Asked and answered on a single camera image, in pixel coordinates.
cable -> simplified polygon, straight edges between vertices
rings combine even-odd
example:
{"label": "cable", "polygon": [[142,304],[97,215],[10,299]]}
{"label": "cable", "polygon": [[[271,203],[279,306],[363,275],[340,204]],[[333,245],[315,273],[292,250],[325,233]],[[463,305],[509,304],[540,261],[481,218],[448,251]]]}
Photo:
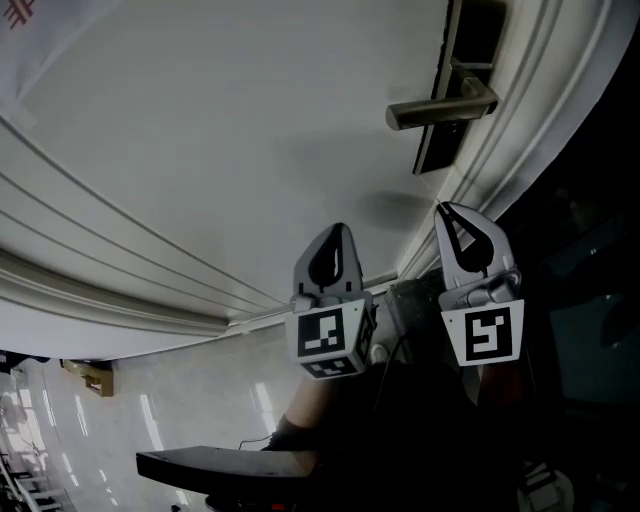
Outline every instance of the cable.
{"label": "cable", "polygon": [[267,437],[263,437],[262,439],[245,439],[244,441],[240,441],[238,450],[242,450],[242,445],[244,443],[259,443],[260,441],[266,441],[267,439],[271,439],[271,437],[273,437],[273,434],[269,434]]}
{"label": "cable", "polygon": [[382,380],[380,381],[380,389],[378,390],[378,398],[376,398],[376,403],[373,406],[373,410],[371,411],[371,414],[375,414],[376,410],[378,409],[378,404],[380,403],[380,397],[382,396],[382,389],[384,387],[384,382],[387,379],[387,373],[389,372],[389,367],[391,366],[391,362],[396,358],[396,355],[398,353],[398,350],[400,349],[400,346],[402,345],[402,343],[408,338],[408,336],[406,334],[403,334],[402,336],[400,336],[398,338],[398,341],[396,341],[396,344],[393,346],[393,350],[391,351],[391,355],[389,356],[389,359],[387,359],[387,364],[384,367],[384,373],[382,374]]}

door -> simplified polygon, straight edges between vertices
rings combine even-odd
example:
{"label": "door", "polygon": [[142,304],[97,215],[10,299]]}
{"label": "door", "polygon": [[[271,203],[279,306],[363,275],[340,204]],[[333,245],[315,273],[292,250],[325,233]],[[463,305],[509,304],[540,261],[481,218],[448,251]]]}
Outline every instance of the door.
{"label": "door", "polygon": [[497,108],[416,176],[423,130],[384,112],[439,96],[459,3],[117,3],[2,121],[0,247],[213,331],[282,308],[333,222],[365,279],[421,275],[435,198],[503,213],[598,100],[640,9],[497,2]]}
{"label": "door", "polygon": [[30,123],[12,124],[34,147],[3,130],[0,244],[224,318],[288,302],[296,259],[334,222],[365,278],[395,274],[431,199],[411,177],[420,134],[388,130],[384,108],[433,88],[446,13],[119,3],[24,95]]}

door frame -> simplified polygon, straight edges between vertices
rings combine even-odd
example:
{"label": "door frame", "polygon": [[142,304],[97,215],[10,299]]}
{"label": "door frame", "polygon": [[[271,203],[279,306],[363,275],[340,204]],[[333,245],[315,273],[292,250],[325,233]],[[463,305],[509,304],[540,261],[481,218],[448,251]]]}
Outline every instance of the door frame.
{"label": "door frame", "polygon": [[[600,99],[640,19],[635,0],[513,0],[489,86],[500,98],[474,121],[448,168],[422,175],[439,201],[454,201],[497,219],[542,174]],[[434,200],[387,280],[423,276],[439,261]],[[463,246],[471,242],[463,237]],[[284,322],[290,307],[239,315],[223,336]]]}
{"label": "door frame", "polygon": [[164,334],[213,337],[227,329],[224,319],[96,288],[45,270],[2,250],[0,300],[76,320]]}

metal lever handle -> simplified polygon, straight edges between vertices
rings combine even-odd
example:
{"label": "metal lever handle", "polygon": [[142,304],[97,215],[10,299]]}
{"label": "metal lever handle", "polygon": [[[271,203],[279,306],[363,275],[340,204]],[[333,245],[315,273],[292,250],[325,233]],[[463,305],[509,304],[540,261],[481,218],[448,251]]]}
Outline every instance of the metal lever handle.
{"label": "metal lever handle", "polygon": [[399,131],[447,121],[478,119],[495,110],[496,94],[468,69],[453,60],[452,64],[462,78],[462,97],[389,105],[385,115],[389,128]]}

person's arm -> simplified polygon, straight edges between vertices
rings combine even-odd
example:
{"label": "person's arm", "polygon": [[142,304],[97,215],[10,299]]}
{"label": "person's arm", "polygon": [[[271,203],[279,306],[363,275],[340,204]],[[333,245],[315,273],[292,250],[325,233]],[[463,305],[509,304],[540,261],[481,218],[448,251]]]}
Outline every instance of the person's arm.
{"label": "person's arm", "polygon": [[317,449],[322,444],[319,427],[335,399],[339,380],[304,377],[266,449]]}
{"label": "person's arm", "polygon": [[479,406],[509,407],[519,404],[523,398],[518,361],[488,364],[482,368]]}
{"label": "person's arm", "polygon": [[284,413],[285,418],[299,428],[316,428],[335,399],[338,380],[311,380],[303,377]]}

